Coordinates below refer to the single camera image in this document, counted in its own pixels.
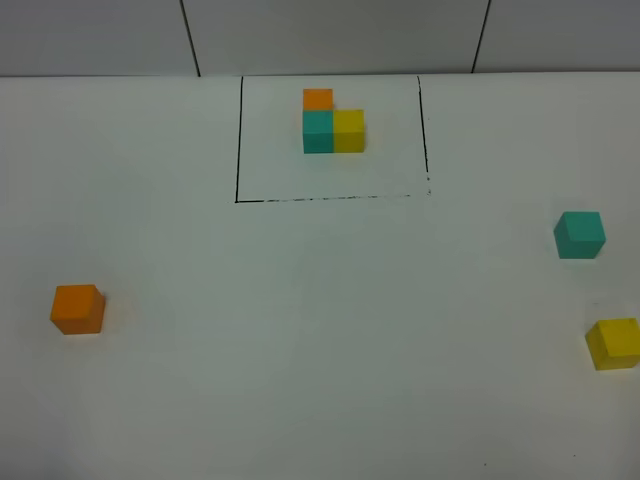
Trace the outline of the teal template block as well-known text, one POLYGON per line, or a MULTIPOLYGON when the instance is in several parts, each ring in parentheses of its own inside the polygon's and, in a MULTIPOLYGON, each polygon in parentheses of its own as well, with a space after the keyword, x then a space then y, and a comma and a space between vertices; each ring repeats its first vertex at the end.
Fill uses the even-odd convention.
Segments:
POLYGON ((303 151, 305 154, 334 152, 332 110, 303 111, 303 151))

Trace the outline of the yellow template block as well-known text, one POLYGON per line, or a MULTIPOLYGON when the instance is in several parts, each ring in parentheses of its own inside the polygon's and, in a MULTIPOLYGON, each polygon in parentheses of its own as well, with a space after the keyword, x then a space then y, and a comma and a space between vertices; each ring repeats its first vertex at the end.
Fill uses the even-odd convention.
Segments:
POLYGON ((333 151, 362 153, 366 147, 366 125, 363 110, 333 111, 333 151))

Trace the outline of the orange template block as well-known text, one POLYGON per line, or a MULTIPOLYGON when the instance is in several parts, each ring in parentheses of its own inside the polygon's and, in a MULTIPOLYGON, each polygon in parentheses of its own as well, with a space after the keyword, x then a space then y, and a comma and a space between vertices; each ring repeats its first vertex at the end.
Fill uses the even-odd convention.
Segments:
POLYGON ((332 89, 304 89, 304 111, 331 111, 333 109, 332 89))

